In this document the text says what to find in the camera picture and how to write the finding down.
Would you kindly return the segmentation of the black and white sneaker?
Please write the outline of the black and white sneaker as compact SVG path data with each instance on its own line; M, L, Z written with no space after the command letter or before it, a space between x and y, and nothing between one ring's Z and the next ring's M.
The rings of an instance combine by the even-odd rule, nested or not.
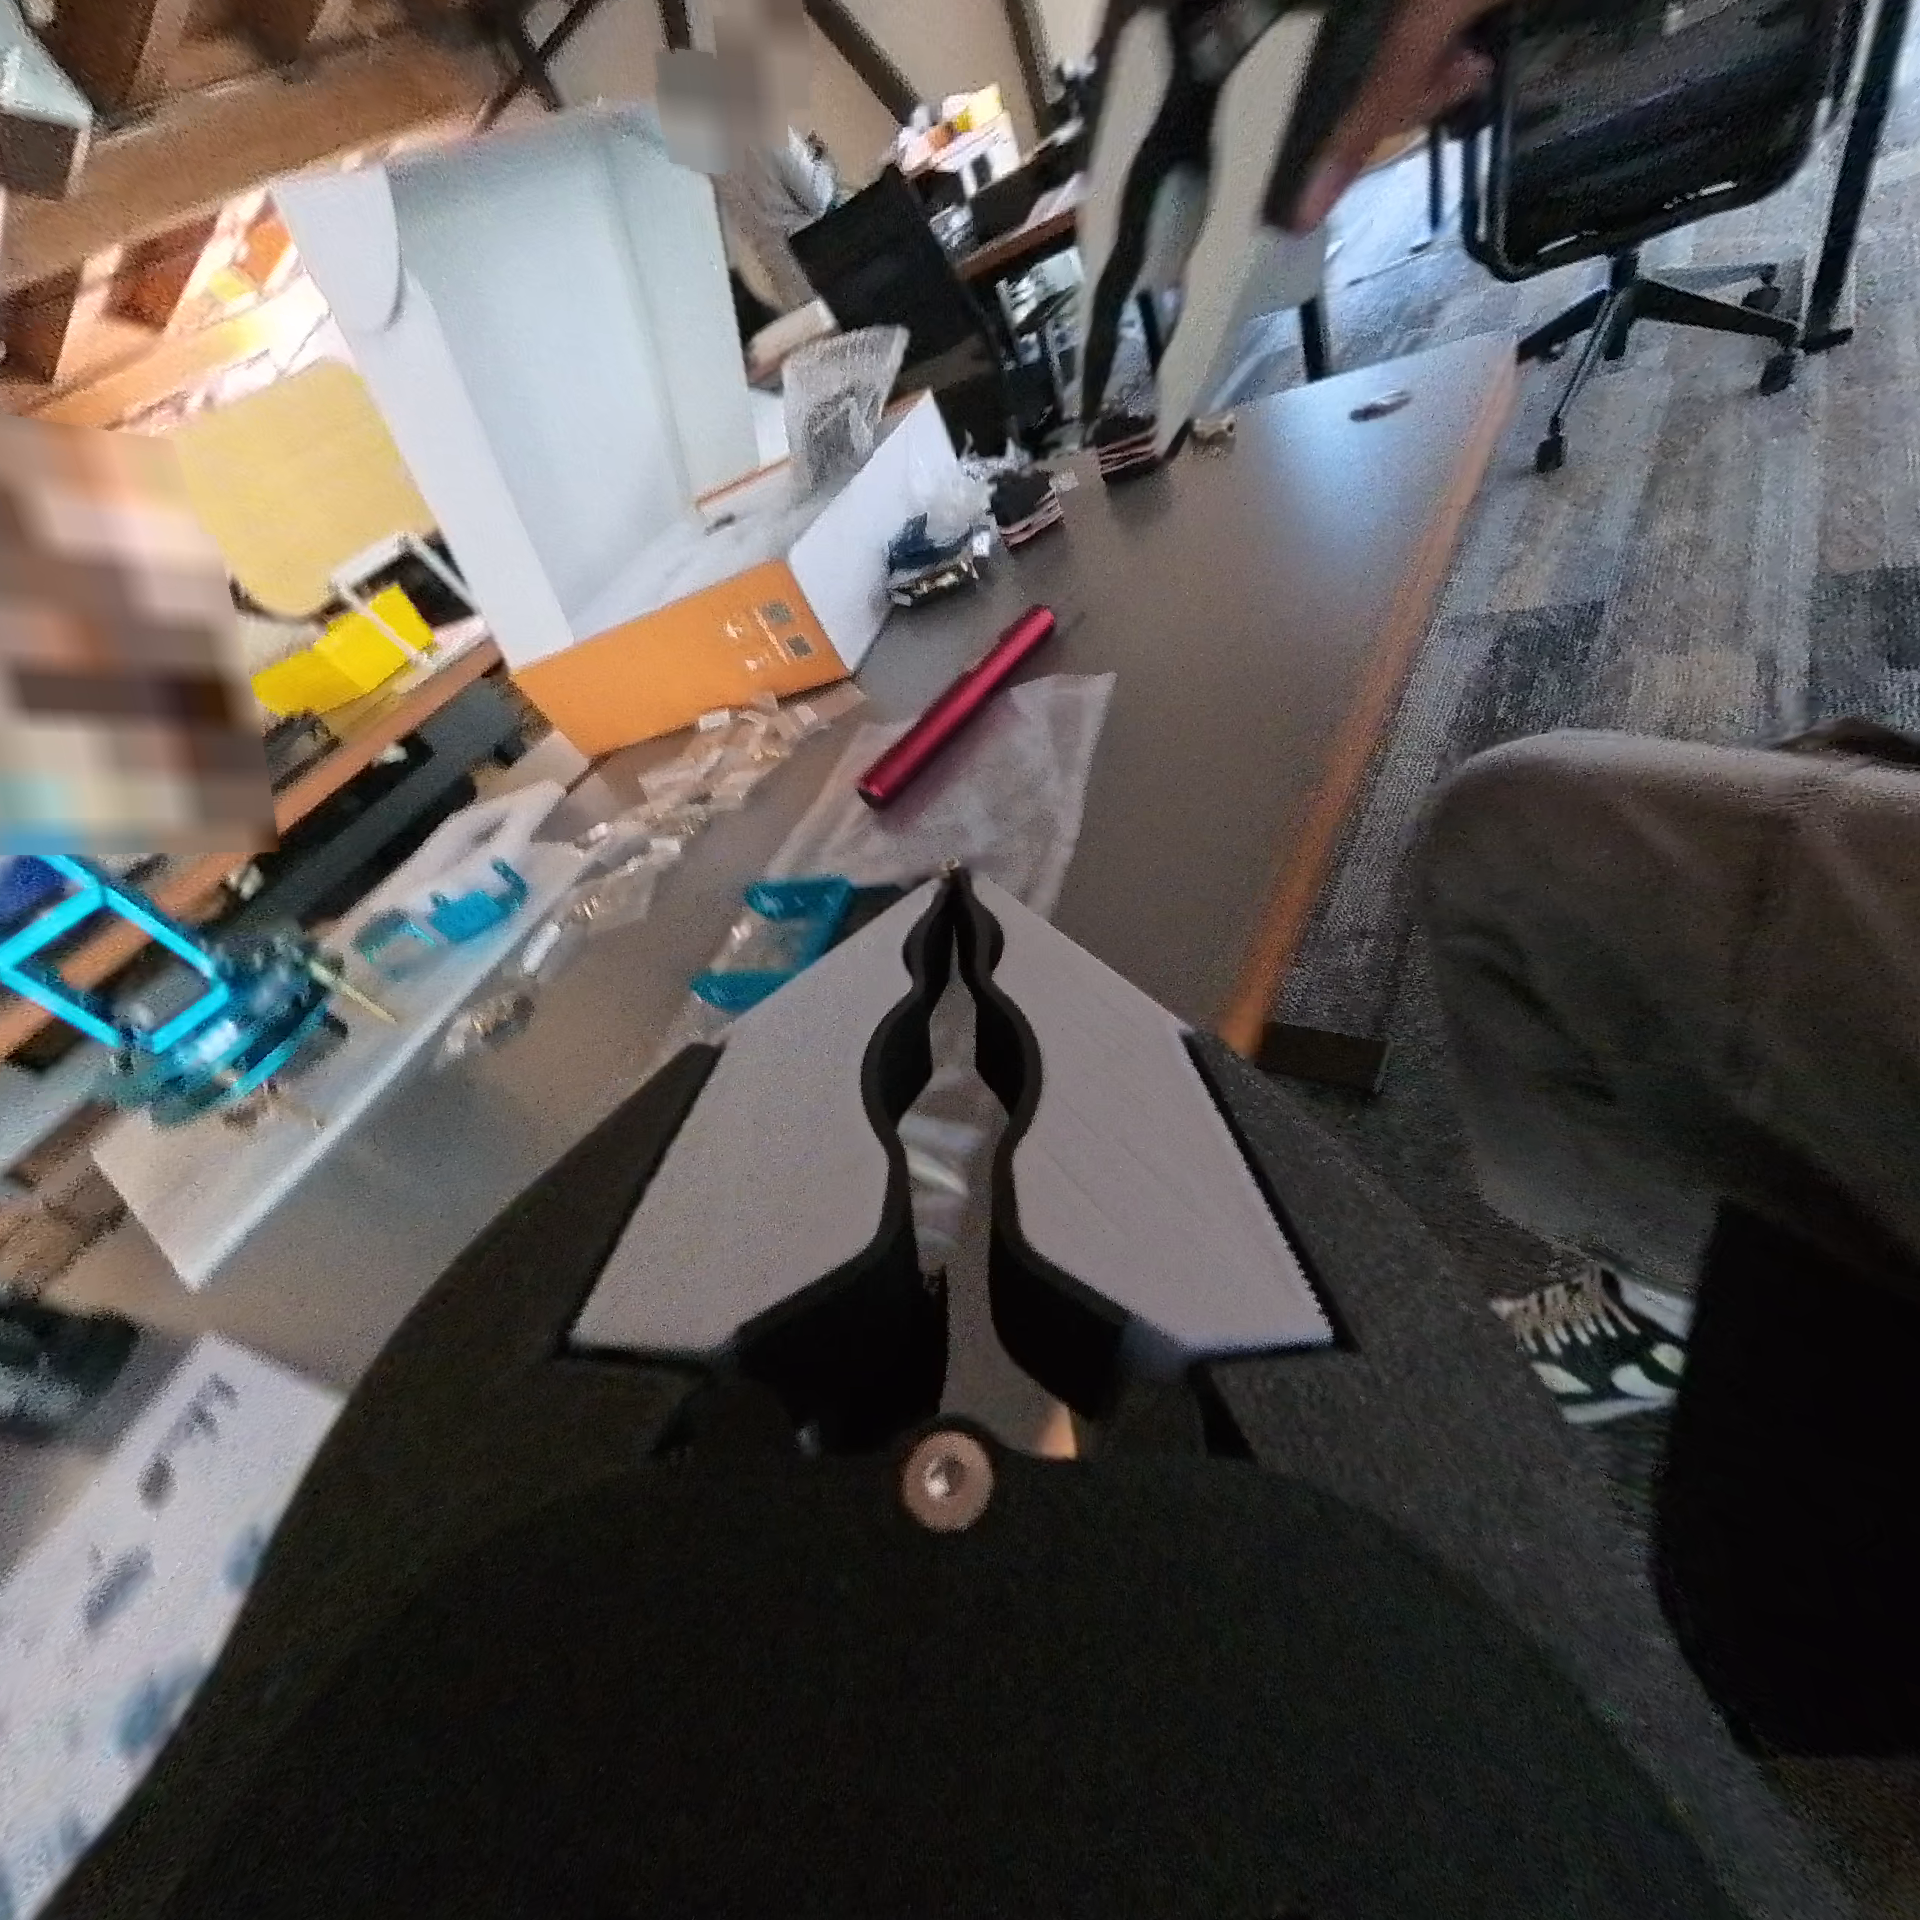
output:
M1575 1429L1660 1412L1678 1398L1694 1326L1688 1297L1589 1263L1529 1295L1495 1297L1491 1314Z

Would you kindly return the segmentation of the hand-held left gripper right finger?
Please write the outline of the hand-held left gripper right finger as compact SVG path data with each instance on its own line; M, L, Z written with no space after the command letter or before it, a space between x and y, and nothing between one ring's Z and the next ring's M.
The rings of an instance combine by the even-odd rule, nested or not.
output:
M998 1101L990 1315L1023 1372L1189 1372L1318 1353L1337 1322L1188 1022L1022 906L957 882L974 1070Z

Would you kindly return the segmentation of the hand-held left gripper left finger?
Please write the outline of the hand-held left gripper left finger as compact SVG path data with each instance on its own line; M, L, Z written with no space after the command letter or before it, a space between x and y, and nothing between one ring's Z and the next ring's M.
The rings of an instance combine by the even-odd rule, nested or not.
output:
M572 1344L723 1356L911 1232L899 1121L933 1075L948 884L923 882L739 1016Z

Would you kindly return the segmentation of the person's right hand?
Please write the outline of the person's right hand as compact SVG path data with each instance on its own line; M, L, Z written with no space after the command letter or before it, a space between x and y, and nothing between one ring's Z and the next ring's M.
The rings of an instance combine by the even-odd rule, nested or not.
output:
M1394 5L1358 89L1316 152L1316 172L1289 211L1289 229L1316 229L1379 149L1454 113L1484 81L1475 29L1500 5Z

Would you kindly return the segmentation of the white and orange box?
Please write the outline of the white and orange box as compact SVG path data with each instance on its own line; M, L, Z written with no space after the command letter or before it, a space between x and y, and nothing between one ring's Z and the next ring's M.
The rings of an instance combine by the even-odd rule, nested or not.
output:
M645 111L272 182L516 691L582 755L850 680L957 477L901 395L820 494L757 464L708 180Z

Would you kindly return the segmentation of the yellow box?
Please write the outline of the yellow box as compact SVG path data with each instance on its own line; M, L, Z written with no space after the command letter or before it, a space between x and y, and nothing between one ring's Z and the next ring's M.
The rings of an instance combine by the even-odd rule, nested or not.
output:
M434 650L434 633L401 586L389 586L367 608L334 619L313 642L256 671L250 691L269 719L332 716Z

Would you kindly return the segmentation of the blue metal servo bracket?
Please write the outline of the blue metal servo bracket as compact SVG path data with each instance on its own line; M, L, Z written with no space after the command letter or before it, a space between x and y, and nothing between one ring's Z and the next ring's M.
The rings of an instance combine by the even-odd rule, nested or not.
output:
M739 1017L778 995L835 944L855 903L850 879L754 882L693 995Z

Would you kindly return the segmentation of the white foam sheet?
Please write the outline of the white foam sheet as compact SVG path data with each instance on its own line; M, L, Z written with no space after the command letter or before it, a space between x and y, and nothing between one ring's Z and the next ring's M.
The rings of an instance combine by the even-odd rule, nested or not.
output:
M322 936L322 946L344 959L346 979L394 1013L399 1024L339 1006L346 1041L299 1071L248 1125L213 1116L184 1128L156 1128L147 1116L126 1116L101 1134L91 1149L94 1170L181 1289L211 1285L350 1128L401 1077L434 1059L448 1022L510 961L516 939L579 869L567 848L570 838L548 838L548 818L564 798L559 781L528 781L465 807ZM350 936L375 913L407 906L434 887L461 887L461 879L487 863L514 866L528 884L528 900L483 939L455 946L404 979L372 973L350 951Z

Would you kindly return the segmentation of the large clear plastic bag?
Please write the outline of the large clear plastic bag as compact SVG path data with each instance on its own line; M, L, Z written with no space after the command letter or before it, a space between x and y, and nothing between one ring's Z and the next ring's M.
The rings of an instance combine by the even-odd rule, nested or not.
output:
M1039 676L998 694L886 808L862 802L855 781L904 723L855 723L763 879L916 887L957 866L1051 920L1076 852L1111 694L1111 674Z

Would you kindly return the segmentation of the person's black top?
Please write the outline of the person's black top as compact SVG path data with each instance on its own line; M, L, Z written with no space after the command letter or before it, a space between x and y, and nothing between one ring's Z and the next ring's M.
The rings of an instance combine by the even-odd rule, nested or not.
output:
M1655 1593L1734 1735L1912 1761L1917 1295L1723 1206L1655 1483Z

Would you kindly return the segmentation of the black patterned cylinder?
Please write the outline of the black patterned cylinder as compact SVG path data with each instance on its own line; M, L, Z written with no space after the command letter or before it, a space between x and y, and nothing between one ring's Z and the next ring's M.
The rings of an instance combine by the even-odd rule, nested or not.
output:
M72 1429L126 1372L142 1328L118 1314L70 1314L4 1301L4 1438L48 1441Z

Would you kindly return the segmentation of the black mesh office chair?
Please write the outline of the black mesh office chair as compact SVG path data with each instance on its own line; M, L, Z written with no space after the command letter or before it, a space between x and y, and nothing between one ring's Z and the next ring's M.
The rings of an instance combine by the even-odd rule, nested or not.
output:
M1515 346L1525 368L1578 347L1536 448L1540 477L1567 464L1575 399L1645 326L1762 343L1761 395L1790 389L1805 338L1778 264L1655 279L1640 256L1797 176L1857 18L1857 5L1507 5L1480 22L1491 78L1458 134L1462 251L1502 287L1603 268Z

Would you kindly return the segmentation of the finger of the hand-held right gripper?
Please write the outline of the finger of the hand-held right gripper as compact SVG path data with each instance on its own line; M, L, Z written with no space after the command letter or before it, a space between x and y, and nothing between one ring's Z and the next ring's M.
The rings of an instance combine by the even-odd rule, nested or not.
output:
M1323 133L1310 59L1240 59L1201 93L1196 160L1168 182L1165 293L1174 317L1156 371L1156 455L1171 455L1227 383L1244 326L1323 287L1318 227L1289 236L1289 204Z
M1080 430L1102 417L1120 321L1150 256L1156 202L1168 172L1188 160L1177 115L1196 101L1185 5L1107 5L1094 55L1086 180L1076 204Z

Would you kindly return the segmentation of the red electric screwdriver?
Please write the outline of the red electric screwdriver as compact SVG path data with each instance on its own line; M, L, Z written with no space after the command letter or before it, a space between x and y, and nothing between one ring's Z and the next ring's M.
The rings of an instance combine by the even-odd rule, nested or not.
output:
M1015 674L1057 633L1057 610L1031 605L985 651L968 663L899 739L877 755L855 781L855 795L868 811L899 807L928 770L983 719Z

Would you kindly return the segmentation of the bubble wrap sheet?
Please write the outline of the bubble wrap sheet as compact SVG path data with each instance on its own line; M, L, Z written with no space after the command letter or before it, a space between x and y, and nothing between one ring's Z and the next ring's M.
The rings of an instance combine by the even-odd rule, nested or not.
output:
M911 334L899 323L820 336L781 368L781 408L794 497L832 492L880 438Z

